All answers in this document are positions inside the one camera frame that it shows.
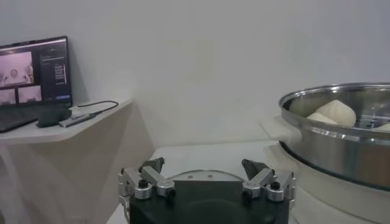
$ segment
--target black cable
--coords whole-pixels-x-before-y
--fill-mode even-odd
[[[90,107],[90,106],[97,105],[97,104],[102,104],[102,103],[114,103],[115,105],[112,106],[112,107],[109,107],[109,108],[107,108],[107,109],[104,109],[104,110],[100,110],[100,111],[94,112],[94,113],[93,113],[94,115],[101,114],[101,113],[103,113],[103,112],[105,112],[105,111],[107,111],[107,110],[111,110],[111,109],[113,109],[113,108],[115,108],[115,107],[117,107],[117,106],[119,105],[119,103],[116,102],[116,101],[113,101],[113,100],[105,100],[105,101],[100,101],[100,102],[96,102],[96,103],[90,103],[90,104],[85,104],[85,105],[79,105],[79,106],[77,106],[77,107]]]

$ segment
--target video feed on screen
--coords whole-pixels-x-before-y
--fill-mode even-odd
[[[31,52],[0,56],[0,87],[34,83]]]
[[[18,88],[19,103],[42,101],[41,86]]]
[[[11,105],[16,104],[15,90],[4,89],[0,90],[0,105]]]

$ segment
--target laptop screen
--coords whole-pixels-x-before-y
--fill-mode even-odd
[[[72,104],[68,39],[0,47],[0,107]]]

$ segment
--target laptop keyboard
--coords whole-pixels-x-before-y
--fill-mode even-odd
[[[37,120],[43,108],[40,106],[0,110],[0,132],[8,131]]]

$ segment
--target metal pot rim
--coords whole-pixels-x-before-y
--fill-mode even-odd
[[[301,89],[295,92],[284,95],[279,100],[279,107],[282,110],[283,118],[291,125],[311,130],[313,132],[331,136],[334,138],[341,138],[350,141],[367,140],[373,144],[390,145],[390,133],[380,130],[368,130],[356,127],[345,127],[341,125],[326,124],[319,121],[314,121],[296,115],[285,109],[284,104],[289,100],[312,93],[326,92],[326,91],[342,91],[351,89],[371,89],[381,88],[390,91],[390,83],[346,83],[340,85],[325,85],[314,88]]]

